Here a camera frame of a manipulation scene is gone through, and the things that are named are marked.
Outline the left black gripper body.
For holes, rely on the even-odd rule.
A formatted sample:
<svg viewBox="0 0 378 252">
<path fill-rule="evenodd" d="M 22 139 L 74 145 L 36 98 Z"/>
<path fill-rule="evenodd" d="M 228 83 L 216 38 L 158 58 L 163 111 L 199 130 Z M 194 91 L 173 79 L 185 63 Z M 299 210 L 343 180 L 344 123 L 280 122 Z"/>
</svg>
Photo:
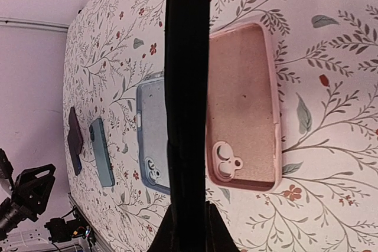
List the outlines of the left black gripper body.
<svg viewBox="0 0 378 252">
<path fill-rule="evenodd" d="M 13 171 L 14 169 L 5 151 L 1 149 L 1 188 L 10 196 L 12 196 L 14 189 Z M 17 204 L 11 197 L 6 197 L 1 203 L 1 234 L 8 234 L 26 219 L 36 222 L 38 217 L 27 206 Z"/>
</svg>

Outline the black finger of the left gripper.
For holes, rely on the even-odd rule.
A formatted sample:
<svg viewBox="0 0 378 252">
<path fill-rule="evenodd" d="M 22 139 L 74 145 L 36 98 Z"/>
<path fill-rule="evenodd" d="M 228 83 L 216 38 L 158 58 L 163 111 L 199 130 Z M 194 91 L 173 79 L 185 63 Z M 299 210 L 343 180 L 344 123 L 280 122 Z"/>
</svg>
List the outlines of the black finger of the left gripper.
<svg viewBox="0 0 378 252">
<path fill-rule="evenodd" d="M 38 216 L 45 212 L 56 180 L 55 171 L 56 167 L 50 163 L 25 169 L 17 176 L 13 201 L 25 218 L 37 221 Z"/>
</svg>

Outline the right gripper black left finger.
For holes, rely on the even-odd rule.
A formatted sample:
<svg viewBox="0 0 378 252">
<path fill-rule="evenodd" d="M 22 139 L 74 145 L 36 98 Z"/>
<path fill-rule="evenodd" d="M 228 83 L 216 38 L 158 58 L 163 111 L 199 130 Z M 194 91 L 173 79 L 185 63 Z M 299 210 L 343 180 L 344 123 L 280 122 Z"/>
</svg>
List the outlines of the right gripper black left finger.
<svg viewBox="0 0 378 252">
<path fill-rule="evenodd" d="M 175 252 L 177 251 L 176 225 L 174 209 L 168 206 L 158 231 L 150 245 L 150 252 Z"/>
</svg>

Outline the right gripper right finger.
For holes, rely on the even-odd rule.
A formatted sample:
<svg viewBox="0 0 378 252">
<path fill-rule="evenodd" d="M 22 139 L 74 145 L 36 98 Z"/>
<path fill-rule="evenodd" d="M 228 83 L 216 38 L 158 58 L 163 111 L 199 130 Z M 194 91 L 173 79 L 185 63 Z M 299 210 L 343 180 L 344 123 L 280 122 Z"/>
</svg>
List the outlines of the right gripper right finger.
<svg viewBox="0 0 378 252">
<path fill-rule="evenodd" d="M 239 252 L 216 205 L 206 201 L 206 251 Z"/>
</svg>

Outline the pink phone case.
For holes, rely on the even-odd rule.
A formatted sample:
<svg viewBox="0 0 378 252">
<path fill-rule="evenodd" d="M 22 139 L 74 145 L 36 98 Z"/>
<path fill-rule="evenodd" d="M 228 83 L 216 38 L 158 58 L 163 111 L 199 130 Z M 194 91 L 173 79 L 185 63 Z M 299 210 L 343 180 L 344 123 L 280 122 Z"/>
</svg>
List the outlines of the pink phone case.
<svg viewBox="0 0 378 252">
<path fill-rule="evenodd" d="M 219 186 L 269 192 L 282 178 L 272 41 L 256 23 L 210 37 L 206 162 Z"/>
</svg>

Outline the light blue phone case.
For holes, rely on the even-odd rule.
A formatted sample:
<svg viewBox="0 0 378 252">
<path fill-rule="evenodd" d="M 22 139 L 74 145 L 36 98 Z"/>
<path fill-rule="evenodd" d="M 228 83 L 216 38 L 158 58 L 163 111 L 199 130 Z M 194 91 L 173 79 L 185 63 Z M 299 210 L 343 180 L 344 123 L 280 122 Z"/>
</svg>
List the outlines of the light blue phone case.
<svg viewBox="0 0 378 252">
<path fill-rule="evenodd" d="M 137 87 L 136 117 L 142 182 L 148 188 L 169 195 L 167 114 L 162 77 L 144 81 Z"/>
</svg>

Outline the black phone white case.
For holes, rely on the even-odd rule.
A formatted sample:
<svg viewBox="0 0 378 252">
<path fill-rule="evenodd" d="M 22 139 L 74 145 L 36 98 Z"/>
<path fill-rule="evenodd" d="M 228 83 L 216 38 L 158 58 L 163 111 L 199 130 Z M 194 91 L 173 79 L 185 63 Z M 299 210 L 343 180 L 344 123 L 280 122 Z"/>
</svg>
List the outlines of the black phone white case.
<svg viewBox="0 0 378 252">
<path fill-rule="evenodd" d="M 74 173 L 75 175 L 79 175 L 81 170 L 82 170 L 82 164 L 80 161 L 79 154 L 75 153 L 73 157 L 73 168 L 74 168 Z"/>
</svg>

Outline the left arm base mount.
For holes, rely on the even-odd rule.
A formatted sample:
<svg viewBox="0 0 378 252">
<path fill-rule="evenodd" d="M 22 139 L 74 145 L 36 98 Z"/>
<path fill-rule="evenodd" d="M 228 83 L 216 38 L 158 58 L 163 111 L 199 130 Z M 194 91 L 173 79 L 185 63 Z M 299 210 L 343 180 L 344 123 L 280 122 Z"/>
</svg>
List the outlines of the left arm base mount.
<svg viewBox="0 0 378 252">
<path fill-rule="evenodd" d="M 48 230 L 48 239 L 52 243 L 65 243 L 82 238 L 88 242 L 90 248 L 96 245 L 94 229 L 76 206 L 64 216 L 49 220 L 44 228 Z"/>
</svg>

